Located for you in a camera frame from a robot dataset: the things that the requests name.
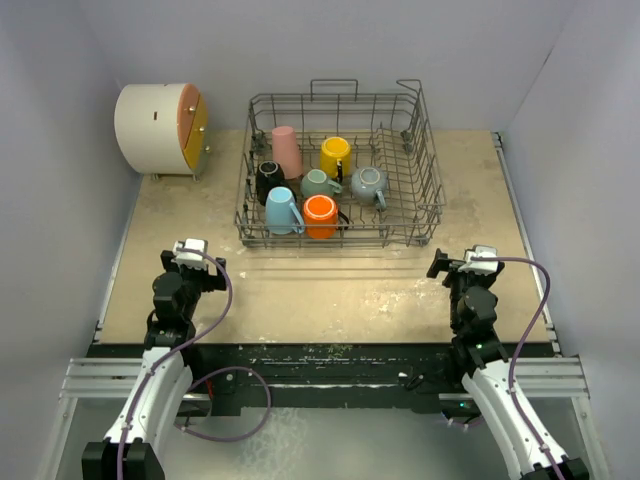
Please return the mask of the black ceramic mug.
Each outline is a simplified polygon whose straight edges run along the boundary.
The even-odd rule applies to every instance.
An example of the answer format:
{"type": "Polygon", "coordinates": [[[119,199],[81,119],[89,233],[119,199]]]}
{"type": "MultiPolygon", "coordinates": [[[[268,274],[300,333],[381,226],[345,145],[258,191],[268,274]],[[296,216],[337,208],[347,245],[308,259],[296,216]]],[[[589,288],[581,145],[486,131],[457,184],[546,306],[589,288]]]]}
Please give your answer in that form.
{"type": "Polygon", "coordinates": [[[273,188],[285,184],[284,173],[277,162],[263,161],[259,164],[256,174],[256,194],[262,206],[266,205],[268,194],[273,188]]]}

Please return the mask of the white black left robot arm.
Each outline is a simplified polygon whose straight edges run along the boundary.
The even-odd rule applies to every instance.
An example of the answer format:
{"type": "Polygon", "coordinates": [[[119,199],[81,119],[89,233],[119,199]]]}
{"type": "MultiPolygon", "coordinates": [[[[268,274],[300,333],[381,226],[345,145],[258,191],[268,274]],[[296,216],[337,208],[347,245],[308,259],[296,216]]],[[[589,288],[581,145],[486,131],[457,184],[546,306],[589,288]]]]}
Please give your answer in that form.
{"type": "Polygon", "coordinates": [[[84,479],[163,479],[162,448],[182,397],[205,382],[192,347],[200,338],[193,315],[202,294],[228,289],[226,260],[211,257],[207,241],[188,238],[164,250],[161,263],[139,373],[104,438],[85,446],[84,479]]]}

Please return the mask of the pink plastic tumbler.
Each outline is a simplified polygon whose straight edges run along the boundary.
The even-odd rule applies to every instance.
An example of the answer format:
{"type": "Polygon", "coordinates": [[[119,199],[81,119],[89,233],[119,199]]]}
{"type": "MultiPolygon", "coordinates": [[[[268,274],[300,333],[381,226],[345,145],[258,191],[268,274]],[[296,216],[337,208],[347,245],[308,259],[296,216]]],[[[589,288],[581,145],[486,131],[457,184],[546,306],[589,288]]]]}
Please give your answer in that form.
{"type": "Polygon", "coordinates": [[[296,179],[302,176],[303,163],[294,128],[276,127],[271,134],[273,160],[281,166],[285,178],[296,179]]]}

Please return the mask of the grey blue round mug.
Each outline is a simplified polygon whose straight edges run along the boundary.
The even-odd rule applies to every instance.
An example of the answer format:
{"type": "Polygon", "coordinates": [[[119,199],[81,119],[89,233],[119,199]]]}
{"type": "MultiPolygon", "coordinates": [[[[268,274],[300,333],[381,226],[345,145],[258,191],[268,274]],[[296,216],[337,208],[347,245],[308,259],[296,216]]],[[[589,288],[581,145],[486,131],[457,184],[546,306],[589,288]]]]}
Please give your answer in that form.
{"type": "Polygon", "coordinates": [[[372,206],[378,211],[387,209],[387,174],[375,166],[358,168],[351,176],[351,192],[363,206],[372,206]]]}

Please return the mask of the sage green ceramic mug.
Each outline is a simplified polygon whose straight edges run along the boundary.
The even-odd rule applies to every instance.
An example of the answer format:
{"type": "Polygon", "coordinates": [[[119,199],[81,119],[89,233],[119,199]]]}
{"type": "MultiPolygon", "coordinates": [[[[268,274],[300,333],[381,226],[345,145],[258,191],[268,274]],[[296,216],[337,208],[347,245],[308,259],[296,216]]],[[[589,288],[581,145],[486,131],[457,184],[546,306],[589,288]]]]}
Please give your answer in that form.
{"type": "Polygon", "coordinates": [[[335,197],[342,193],[343,187],[321,169],[310,170],[301,181],[301,193],[304,198],[314,195],[335,197]]]}

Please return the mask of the orange ceramic mug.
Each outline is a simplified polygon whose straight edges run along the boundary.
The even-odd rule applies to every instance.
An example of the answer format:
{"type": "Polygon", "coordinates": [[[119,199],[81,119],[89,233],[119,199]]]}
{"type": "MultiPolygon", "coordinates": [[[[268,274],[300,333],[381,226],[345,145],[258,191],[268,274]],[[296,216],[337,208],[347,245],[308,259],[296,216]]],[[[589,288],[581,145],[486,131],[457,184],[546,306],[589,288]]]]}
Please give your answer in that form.
{"type": "Polygon", "coordinates": [[[350,224],[337,202],[324,194],[313,195],[305,200],[303,220],[307,235],[314,240],[329,239],[350,224]]]}

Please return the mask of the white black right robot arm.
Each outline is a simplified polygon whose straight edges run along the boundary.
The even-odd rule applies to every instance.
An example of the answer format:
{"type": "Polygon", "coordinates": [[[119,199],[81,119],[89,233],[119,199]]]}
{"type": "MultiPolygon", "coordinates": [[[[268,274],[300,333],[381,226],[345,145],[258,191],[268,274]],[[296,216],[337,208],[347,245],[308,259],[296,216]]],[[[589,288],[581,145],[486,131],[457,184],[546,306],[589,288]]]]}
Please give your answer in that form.
{"type": "Polygon", "coordinates": [[[588,479],[583,460],[570,458],[553,438],[526,398],[515,377],[523,342],[508,355],[499,339],[498,297],[490,291],[507,262],[534,266],[546,281],[548,271],[537,262],[500,257],[494,247],[475,245],[462,259],[437,249],[427,271],[429,278],[446,274],[449,290],[452,361],[445,366],[446,383],[466,391],[496,441],[511,479],[588,479]]]}

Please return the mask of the aluminium frame rail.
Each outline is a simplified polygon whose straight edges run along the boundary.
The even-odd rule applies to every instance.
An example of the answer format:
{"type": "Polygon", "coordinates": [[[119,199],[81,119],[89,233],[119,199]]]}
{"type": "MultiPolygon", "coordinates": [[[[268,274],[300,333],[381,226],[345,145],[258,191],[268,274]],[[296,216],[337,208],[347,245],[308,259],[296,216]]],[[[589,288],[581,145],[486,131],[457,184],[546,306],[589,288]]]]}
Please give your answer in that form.
{"type": "Polygon", "coordinates": [[[126,399],[141,371],[140,358],[73,358],[61,398],[126,399]]]}

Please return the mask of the light blue ceramic mug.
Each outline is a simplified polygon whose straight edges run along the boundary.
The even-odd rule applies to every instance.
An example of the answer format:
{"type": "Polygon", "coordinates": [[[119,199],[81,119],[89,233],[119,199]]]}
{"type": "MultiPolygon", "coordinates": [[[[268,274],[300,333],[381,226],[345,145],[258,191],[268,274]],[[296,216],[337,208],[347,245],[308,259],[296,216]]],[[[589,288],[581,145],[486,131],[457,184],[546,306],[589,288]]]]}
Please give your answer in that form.
{"type": "Polygon", "coordinates": [[[274,235],[302,234],[304,220],[297,208],[293,192],[284,186],[272,188],[265,205],[266,226],[274,235]]]}

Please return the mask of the yellow ceramic mug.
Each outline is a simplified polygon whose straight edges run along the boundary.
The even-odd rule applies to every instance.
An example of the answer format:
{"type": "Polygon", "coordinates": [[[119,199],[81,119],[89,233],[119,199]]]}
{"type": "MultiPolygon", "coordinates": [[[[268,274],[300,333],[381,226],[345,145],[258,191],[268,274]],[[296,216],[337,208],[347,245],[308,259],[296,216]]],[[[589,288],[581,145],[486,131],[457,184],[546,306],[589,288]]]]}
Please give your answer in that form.
{"type": "Polygon", "coordinates": [[[325,139],[320,151],[320,169],[332,180],[342,183],[350,173],[351,145],[343,137],[325,139]]]}

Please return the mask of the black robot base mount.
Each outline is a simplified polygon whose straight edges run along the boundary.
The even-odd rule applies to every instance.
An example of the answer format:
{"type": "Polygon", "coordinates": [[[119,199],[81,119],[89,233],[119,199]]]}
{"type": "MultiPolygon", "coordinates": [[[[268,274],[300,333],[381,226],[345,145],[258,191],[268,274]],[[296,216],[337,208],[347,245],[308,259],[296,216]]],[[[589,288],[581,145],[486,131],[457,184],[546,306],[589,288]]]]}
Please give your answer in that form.
{"type": "Polygon", "coordinates": [[[440,410],[442,394],[460,394],[445,343],[197,344],[193,376],[238,367],[197,387],[213,394],[215,415],[245,407],[440,410]]]}

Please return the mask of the white round drawer cabinet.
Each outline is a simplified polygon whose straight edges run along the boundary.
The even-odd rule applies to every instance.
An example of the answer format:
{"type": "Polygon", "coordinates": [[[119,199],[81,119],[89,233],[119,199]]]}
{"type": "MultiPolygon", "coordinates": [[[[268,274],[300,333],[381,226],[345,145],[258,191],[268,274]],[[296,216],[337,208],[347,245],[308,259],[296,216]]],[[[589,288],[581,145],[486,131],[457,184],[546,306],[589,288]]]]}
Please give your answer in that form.
{"type": "Polygon", "coordinates": [[[191,83],[129,84],[117,99],[119,148],[138,173],[199,177],[210,151],[209,113],[191,83]]]}

